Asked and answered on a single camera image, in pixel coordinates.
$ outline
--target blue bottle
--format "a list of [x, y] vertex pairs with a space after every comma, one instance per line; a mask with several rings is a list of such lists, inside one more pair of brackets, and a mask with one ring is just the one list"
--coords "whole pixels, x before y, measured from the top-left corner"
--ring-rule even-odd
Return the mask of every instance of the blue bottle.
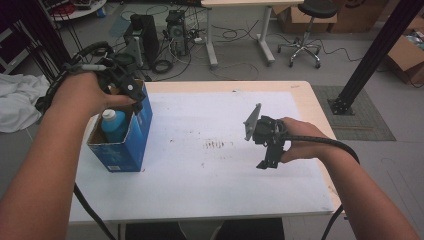
[[128, 124], [125, 120], [125, 113], [106, 109], [102, 114], [102, 130], [109, 143], [120, 143], [124, 141], [127, 134]]

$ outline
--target bottle cap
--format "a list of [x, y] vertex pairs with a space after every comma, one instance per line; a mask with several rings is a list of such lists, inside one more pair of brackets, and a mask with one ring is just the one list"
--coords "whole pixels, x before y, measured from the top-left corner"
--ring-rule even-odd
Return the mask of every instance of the bottle cap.
[[116, 113], [112, 109], [106, 109], [103, 112], [102, 117], [106, 121], [113, 121], [116, 118]]

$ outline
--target white cloth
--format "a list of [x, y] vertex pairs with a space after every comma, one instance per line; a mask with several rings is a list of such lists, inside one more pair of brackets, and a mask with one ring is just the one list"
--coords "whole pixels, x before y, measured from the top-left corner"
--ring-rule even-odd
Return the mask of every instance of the white cloth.
[[41, 113], [34, 105], [48, 87], [44, 76], [0, 74], [0, 132], [15, 132], [35, 123]]

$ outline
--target white desk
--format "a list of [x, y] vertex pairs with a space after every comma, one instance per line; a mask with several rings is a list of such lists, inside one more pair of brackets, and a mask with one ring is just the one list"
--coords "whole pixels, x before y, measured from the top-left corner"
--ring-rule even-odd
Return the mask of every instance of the white desk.
[[[257, 102], [263, 104], [261, 114], [300, 117], [334, 137], [307, 82], [146, 86], [153, 121], [141, 172], [109, 173], [83, 143], [76, 182], [105, 221], [252, 218], [334, 210], [329, 198], [330, 194], [337, 201], [334, 187], [319, 161], [259, 170], [255, 166], [265, 148], [243, 139], [242, 122]], [[92, 222], [76, 199], [70, 222]]]
[[271, 16], [272, 6], [290, 4], [295, 5], [302, 3], [303, 0], [203, 0], [202, 5], [208, 8], [207, 11], [207, 39], [206, 48], [208, 51], [209, 62], [211, 68], [218, 66], [218, 60], [216, 58], [215, 50], [212, 44], [212, 8], [214, 7], [237, 7], [237, 6], [266, 6], [263, 18], [262, 32], [257, 35], [258, 43], [265, 54], [267, 59], [267, 65], [271, 65], [275, 62], [275, 58], [269, 50], [268, 44], [265, 41], [266, 34], [268, 32], [268, 23]]

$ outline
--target table leg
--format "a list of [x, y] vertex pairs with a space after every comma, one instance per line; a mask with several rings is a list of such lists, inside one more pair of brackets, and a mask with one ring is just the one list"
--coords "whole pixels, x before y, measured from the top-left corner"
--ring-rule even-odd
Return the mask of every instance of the table leg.
[[262, 26], [262, 33], [257, 34], [259, 45], [260, 45], [262, 51], [265, 54], [268, 66], [270, 66], [271, 63], [275, 62], [275, 58], [272, 55], [271, 50], [269, 50], [268, 44], [265, 41], [265, 37], [266, 37], [266, 34], [268, 32], [268, 23], [269, 23], [269, 19], [271, 17], [271, 10], [272, 10], [271, 6], [266, 7], [265, 13], [264, 13], [264, 20], [263, 20], [264, 23], [263, 23], [263, 26]]
[[209, 62], [211, 64], [211, 68], [218, 66], [218, 60], [216, 59], [215, 50], [212, 44], [212, 9], [208, 8], [207, 10], [207, 35], [206, 35], [206, 49], [208, 51]]

